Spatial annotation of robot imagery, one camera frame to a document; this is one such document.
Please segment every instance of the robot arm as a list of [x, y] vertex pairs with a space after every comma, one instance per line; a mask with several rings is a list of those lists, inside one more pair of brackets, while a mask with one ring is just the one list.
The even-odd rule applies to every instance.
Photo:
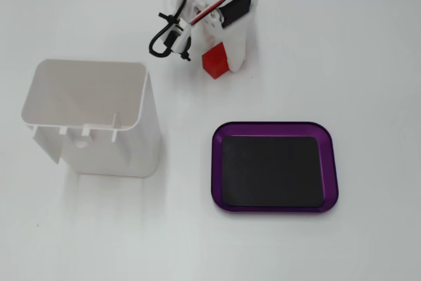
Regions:
[[[174, 16], [160, 14], [168, 24], [153, 38], [149, 46], [151, 54], [167, 57], [174, 52], [189, 61], [191, 29], [203, 21], [205, 37], [212, 38], [214, 43], [224, 43], [230, 70], [237, 71], [245, 58], [245, 35], [255, 0], [219, 0], [209, 5], [213, 1], [178, 0], [179, 8]], [[187, 22], [184, 29], [179, 25], [180, 19]], [[153, 44], [159, 38], [166, 46], [163, 53], [157, 53], [153, 49]]]

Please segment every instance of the purple magnetic tray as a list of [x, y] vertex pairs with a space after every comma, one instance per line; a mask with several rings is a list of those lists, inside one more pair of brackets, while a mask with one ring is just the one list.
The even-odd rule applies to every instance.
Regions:
[[338, 198], [332, 138], [311, 122], [221, 125], [211, 191], [230, 212], [325, 212]]

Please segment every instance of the white robot part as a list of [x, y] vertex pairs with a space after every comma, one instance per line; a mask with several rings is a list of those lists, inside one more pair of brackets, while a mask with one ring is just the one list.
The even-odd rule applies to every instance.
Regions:
[[[199, 11], [208, 7], [214, 0], [187, 0], [180, 18], [190, 21]], [[237, 0], [227, 0], [224, 5], [228, 5]], [[237, 72], [245, 60], [245, 44], [250, 25], [253, 23], [257, 6], [257, 0], [251, 0], [249, 12], [233, 22], [227, 27], [224, 25], [224, 16], [220, 9], [212, 11], [206, 16], [200, 25], [203, 27], [203, 36], [208, 49], [223, 43], [228, 58], [228, 66], [232, 72]]]

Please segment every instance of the purple tray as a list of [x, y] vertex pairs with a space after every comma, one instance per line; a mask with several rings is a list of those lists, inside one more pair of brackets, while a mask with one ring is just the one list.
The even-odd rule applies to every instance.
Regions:
[[[322, 177], [323, 203], [319, 207], [233, 206], [225, 205], [222, 198], [222, 143], [227, 136], [247, 137], [312, 137], [318, 145]], [[230, 122], [221, 125], [212, 139], [212, 198], [229, 212], [293, 212], [321, 213], [330, 210], [338, 199], [334, 149], [329, 132], [312, 122]]]

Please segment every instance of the open box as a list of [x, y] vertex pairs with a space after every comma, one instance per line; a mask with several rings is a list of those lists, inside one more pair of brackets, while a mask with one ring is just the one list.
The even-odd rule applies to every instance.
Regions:
[[43, 61], [22, 118], [52, 160], [79, 173], [144, 177], [158, 163], [161, 131], [140, 63]]

